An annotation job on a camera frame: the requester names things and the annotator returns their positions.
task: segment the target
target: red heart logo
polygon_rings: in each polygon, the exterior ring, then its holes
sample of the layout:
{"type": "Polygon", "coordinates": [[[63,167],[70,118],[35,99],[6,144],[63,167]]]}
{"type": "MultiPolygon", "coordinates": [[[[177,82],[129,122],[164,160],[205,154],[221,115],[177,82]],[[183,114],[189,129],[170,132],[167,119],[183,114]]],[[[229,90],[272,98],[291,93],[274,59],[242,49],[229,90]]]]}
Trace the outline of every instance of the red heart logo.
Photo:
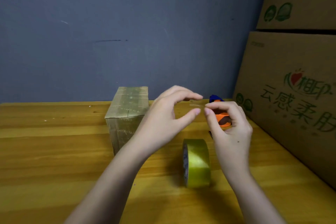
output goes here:
{"type": "Polygon", "coordinates": [[[302,77],[302,73],[292,74],[292,76],[291,76],[292,84],[295,85],[297,83],[297,81],[300,80],[301,77],[302,77]]]}

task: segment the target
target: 心相印 logo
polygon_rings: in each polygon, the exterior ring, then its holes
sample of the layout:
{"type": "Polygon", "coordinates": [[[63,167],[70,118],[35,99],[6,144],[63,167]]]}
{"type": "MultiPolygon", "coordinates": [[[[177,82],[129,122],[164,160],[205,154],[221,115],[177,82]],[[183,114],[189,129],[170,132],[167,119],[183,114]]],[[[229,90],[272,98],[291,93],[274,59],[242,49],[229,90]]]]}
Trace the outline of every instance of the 心相印 logo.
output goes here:
{"type": "Polygon", "coordinates": [[[283,83],[290,86],[295,92],[315,99],[319,99],[325,94],[332,94],[329,83],[310,78],[304,73],[301,69],[294,73],[290,72],[285,75],[283,83]]]}

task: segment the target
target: blue-gray wall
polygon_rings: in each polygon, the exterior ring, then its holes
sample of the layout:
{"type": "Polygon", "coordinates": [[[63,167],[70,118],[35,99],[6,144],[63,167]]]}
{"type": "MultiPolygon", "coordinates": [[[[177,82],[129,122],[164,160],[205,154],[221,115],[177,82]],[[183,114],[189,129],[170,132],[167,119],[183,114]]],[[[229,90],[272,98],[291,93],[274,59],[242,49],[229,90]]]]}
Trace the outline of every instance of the blue-gray wall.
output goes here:
{"type": "Polygon", "coordinates": [[[231,97],[263,0],[0,0],[0,102],[231,97]]]}

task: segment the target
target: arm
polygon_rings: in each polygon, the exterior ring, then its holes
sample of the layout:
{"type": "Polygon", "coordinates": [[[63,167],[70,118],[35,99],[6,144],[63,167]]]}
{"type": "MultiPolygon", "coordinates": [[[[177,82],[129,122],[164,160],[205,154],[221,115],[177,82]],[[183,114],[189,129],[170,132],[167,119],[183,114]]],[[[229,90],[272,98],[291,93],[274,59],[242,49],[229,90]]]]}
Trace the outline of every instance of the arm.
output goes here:
{"type": "Polygon", "coordinates": [[[222,171],[237,196],[248,224],[285,224],[285,220],[268,200],[249,169],[249,148],[252,127],[243,109],[235,102],[213,102],[206,105],[205,115],[213,135],[216,154],[222,171]],[[232,128],[223,131],[213,109],[226,110],[232,128]]]}
{"type": "Polygon", "coordinates": [[[65,224],[119,223],[134,178],[142,164],[188,126],[201,111],[195,108],[176,120],[174,105],[184,99],[202,98],[179,86],[162,93],[151,105],[134,136],[116,154],[65,224]]]}

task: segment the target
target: wooden table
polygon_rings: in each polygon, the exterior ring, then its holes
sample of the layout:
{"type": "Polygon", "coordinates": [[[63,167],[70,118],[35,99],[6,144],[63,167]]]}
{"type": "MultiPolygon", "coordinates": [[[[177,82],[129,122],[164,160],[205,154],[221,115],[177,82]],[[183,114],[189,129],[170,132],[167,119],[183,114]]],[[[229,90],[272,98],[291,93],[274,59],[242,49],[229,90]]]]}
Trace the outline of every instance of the wooden table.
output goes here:
{"type": "MultiPolygon", "coordinates": [[[[181,117],[198,103],[179,103],[181,117]]],[[[0,223],[61,223],[113,158],[110,102],[0,105],[0,223]]],[[[250,121],[251,171],[289,223],[336,223],[336,193],[250,121]]],[[[121,223],[242,223],[203,114],[139,171],[121,223]],[[187,189],[182,141],[203,138],[212,186],[187,189]]]]}

